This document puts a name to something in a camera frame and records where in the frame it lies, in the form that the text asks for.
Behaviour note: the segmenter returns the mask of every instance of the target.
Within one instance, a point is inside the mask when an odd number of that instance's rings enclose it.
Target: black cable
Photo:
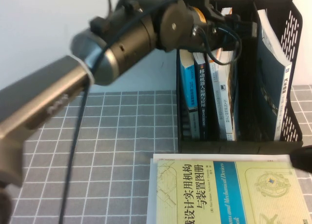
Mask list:
[[[108,0],[108,16],[113,13],[112,0]]]
[[[70,149],[69,160],[68,160],[68,165],[67,165],[67,173],[66,173],[65,185],[64,185],[64,190],[63,190],[62,205],[60,208],[58,224],[63,224],[67,196],[68,196],[68,191],[69,191],[69,182],[70,182],[71,175],[72,175],[75,148],[76,148],[76,144],[78,140],[78,134],[79,134],[79,130],[80,130],[81,122],[82,122],[84,108],[87,102],[88,93],[89,93],[89,86],[84,90],[83,97],[82,97],[81,104],[80,104],[79,113],[78,113],[78,119],[76,121],[75,132],[73,136],[72,146]]]
[[[115,42],[117,42],[121,36],[123,36],[125,33],[127,33],[129,29],[131,29],[134,25],[136,25],[143,17],[150,15],[151,13],[155,12],[159,8],[168,6],[169,4],[176,2],[176,1],[178,1],[178,0],[164,0],[160,4],[152,6],[148,9],[144,10],[142,13],[139,13],[135,18],[133,18],[133,20],[131,20],[130,22],[125,24],[124,27],[121,28],[115,34],[115,36],[106,44],[106,46],[102,49],[100,55],[98,56],[97,61],[94,64],[94,68],[91,70],[92,74],[95,74],[97,72],[98,68],[100,67],[100,64],[103,61],[104,54],[107,51],[107,49],[110,48]]]
[[[165,6],[167,6],[173,2],[176,2],[176,1],[178,1],[178,0],[164,0],[159,5],[156,5],[156,6],[153,6],[151,8],[146,9],[142,13],[138,14],[133,20],[128,22],[121,30],[119,30],[117,32],[117,34],[111,39],[111,41],[108,44],[106,44],[106,46],[102,49],[96,63],[94,64],[94,68],[91,70],[92,74],[95,74],[96,71],[98,70],[99,65],[101,64],[101,62],[104,58],[104,54],[105,54],[106,50],[108,48],[110,48],[116,41],[118,41],[118,39],[121,36],[123,36],[129,29],[131,29],[134,25],[136,25],[136,23],[138,23],[143,17],[153,13],[154,11],[158,10],[161,7],[165,7]],[[109,3],[109,14],[110,14],[112,12],[111,0],[108,0],[108,3]],[[66,173],[64,191],[63,191],[63,196],[62,196],[62,204],[61,204],[60,215],[59,215],[59,220],[58,220],[59,224],[63,224],[64,214],[65,214],[65,209],[66,209],[67,196],[68,196],[68,191],[69,191],[69,181],[71,178],[72,165],[73,165],[73,161],[74,161],[75,148],[76,148],[76,144],[78,141],[80,125],[82,122],[84,108],[85,108],[85,105],[87,102],[88,92],[89,92],[89,88],[86,88],[86,90],[84,91],[82,100],[81,100],[80,109],[79,109],[79,113],[78,113],[78,119],[76,122],[75,132],[74,132],[74,136],[73,136],[73,142],[72,142],[71,151],[70,151],[70,157],[69,157],[68,165],[67,165],[67,173]]]
[[[239,35],[238,35],[234,30],[232,30],[230,27],[228,27],[228,26],[226,26],[226,25],[224,25],[224,24],[218,23],[218,24],[216,25],[216,29],[221,30],[221,31],[223,31],[223,32],[226,32],[227,34],[231,35],[231,36],[236,40],[236,42],[238,42],[238,53],[237,53],[236,57],[235,57],[233,60],[231,60],[231,61],[229,61],[229,62],[227,62],[227,63],[222,63],[222,62],[220,62],[220,61],[212,54],[212,51],[211,51],[211,48],[210,48],[210,46],[209,46],[208,39],[207,39],[207,35],[206,35],[205,31],[204,31],[201,27],[198,27],[198,30],[200,31],[199,35],[200,35],[200,36],[202,37],[202,39],[203,39],[203,42],[204,42],[204,44],[205,44],[205,47],[206,47],[206,50],[207,50],[206,52],[207,52],[208,56],[209,56],[215,63],[217,63],[217,64],[219,64],[219,65],[228,65],[228,64],[231,64],[231,63],[236,62],[236,61],[240,58],[240,56],[241,56],[241,54],[242,54],[242,40],[240,39]]]

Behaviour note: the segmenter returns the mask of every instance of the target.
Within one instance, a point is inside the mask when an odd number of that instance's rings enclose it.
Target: blue book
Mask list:
[[[280,140],[292,63],[271,28],[265,10],[259,10],[259,38],[255,100],[258,121],[269,140]]]
[[[195,66],[193,54],[187,50],[180,50],[180,70],[184,99],[187,105],[192,139],[200,138],[199,118],[197,108]]]

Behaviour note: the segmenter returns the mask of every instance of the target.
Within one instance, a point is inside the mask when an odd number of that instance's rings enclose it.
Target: book cover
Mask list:
[[[206,97],[206,61],[203,53],[194,52],[195,79],[198,99],[200,139],[208,139],[207,97]]]
[[[213,55],[219,60],[221,55],[222,49],[217,49],[212,51]],[[218,69],[219,65],[216,64],[208,55],[207,55],[208,63],[209,63],[209,70],[211,74],[211,80],[213,84],[213,91],[214,91],[214,102],[216,106],[216,113],[218,117],[219,123],[219,134],[220,139],[226,140],[226,130],[225,130],[225,123],[221,105],[221,94],[220,94],[220,87],[219,87],[219,74]]]
[[[220,61],[228,63],[233,59],[234,51],[222,51]],[[219,66],[219,87],[222,111],[224,116],[226,137],[228,141],[235,141],[236,134],[234,132],[234,90],[236,87],[236,77],[234,77],[235,64]]]
[[[255,106],[262,131],[269,140],[280,140],[292,63],[286,58],[265,10],[260,24],[255,78]]]
[[[156,180],[157,224],[312,223],[288,162],[161,160]]]
[[[184,99],[188,108],[192,139],[200,138],[195,66],[192,53],[180,50],[180,70],[183,86]]]

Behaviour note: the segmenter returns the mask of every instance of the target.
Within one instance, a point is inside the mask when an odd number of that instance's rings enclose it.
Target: gray grid mat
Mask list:
[[[78,97],[25,144],[24,185],[10,186],[12,224],[58,222]],[[312,89],[294,86],[291,101],[312,144]],[[145,224],[153,153],[177,150],[175,91],[97,93],[88,97],[77,145],[67,224]],[[297,173],[312,214],[312,177]]]

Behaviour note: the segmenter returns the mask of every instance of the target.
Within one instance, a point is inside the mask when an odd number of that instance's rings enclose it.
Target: book spine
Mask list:
[[[226,83],[220,83],[221,89],[221,104],[222,111],[224,116],[225,130],[226,130],[226,138],[228,141],[233,141],[233,126],[231,120],[231,111],[230,111],[230,102],[229,102],[229,94],[228,94],[228,85]]]
[[[195,67],[194,65],[191,65],[187,68],[181,66],[181,71],[183,72],[184,76],[183,78],[183,86],[185,90],[184,97],[189,112],[192,138],[199,139],[200,131],[199,131],[199,119],[197,109]]]
[[[292,65],[290,64],[289,66],[286,66],[284,70],[284,77],[283,77],[283,83],[282,83],[282,88],[281,88],[281,97],[279,100],[278,114],[277,114],[276,126],[275,126],[275,135],[274,135],[275,141],[279,141],[281,137],[281,130],[282,130],[282,124],[283,124],[283,119],[284,119],[286,101],[287,101],[286,97],[287,97],[287,92],[288,92],[291,69],[292,69]]]
[[[206,62],[202,53],[193,53],[195,58],[195,78],[198,100],[198,119],[200,139],[208,139],[207,96],[206,96]]]
[[[224,123],[222,104],[221,104],[221,94],[220,94],[220,84],[219,84],[219,74],[218,74],[219,65],[214,63],[209,57],[208,57],[208,62],[209,62],[209,69],[211,73],[211,80],[213,83],[214,101],[215,101],[215,106],[216,106],[216,113],[218,116],[220,138],[222,140],[225,140],[226,130],[225,130],[225,123]]]

